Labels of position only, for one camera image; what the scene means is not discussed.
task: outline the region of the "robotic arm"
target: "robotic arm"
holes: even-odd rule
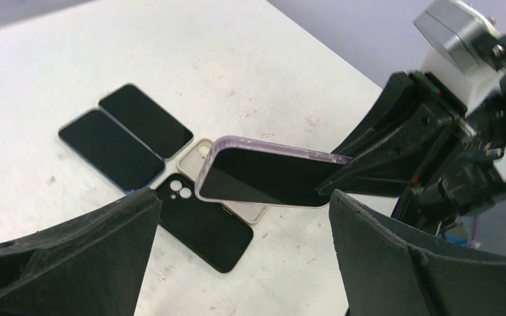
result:
[[[435,235],[506,198],[493,165],[506,148],[506,35],[458,1],[434,2],[415,24],[434,47],[424,68],[438,71],[393,74],[333,151],[354,159],[318,191],[400,197],[393,218]]]

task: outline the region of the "pink phone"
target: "pink phone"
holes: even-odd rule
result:
[[[195,182],[195,193],[204,201],[321,207],[329,203],[329,196],[320,196],[315,188],[350,160],[331,153],[225,136],[212,145]]]

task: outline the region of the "table surface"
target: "table surface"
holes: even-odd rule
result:
[[[127,82],[197,140],[319,151],[339,144],[380,93],[262,0],[100,0],[1,28],[0,242],[123,196],[57,131]],[[385,214],[395,203],[360,199]],[[158,228],[136,315],[344,315],[326,208],[274,207],[254,232],[222,275]]]

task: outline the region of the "phone screen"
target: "phone screen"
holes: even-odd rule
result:
[[[125,192],[147,186],[165,163],[99,110],[59,131],[59,137]]]
[[[220,273],[237,264],[253,239],[253,230],[219,203],[199,200],[194,183],[181,174],[156,189],[163,200],[159,224]]]
[[[243,148],[221,150],[199,184],[206,199],[319,207],[316,187],[343,165]]]
[[[103,98],[99,106],[164,159],[193,139],[187,127],[132,84]]]

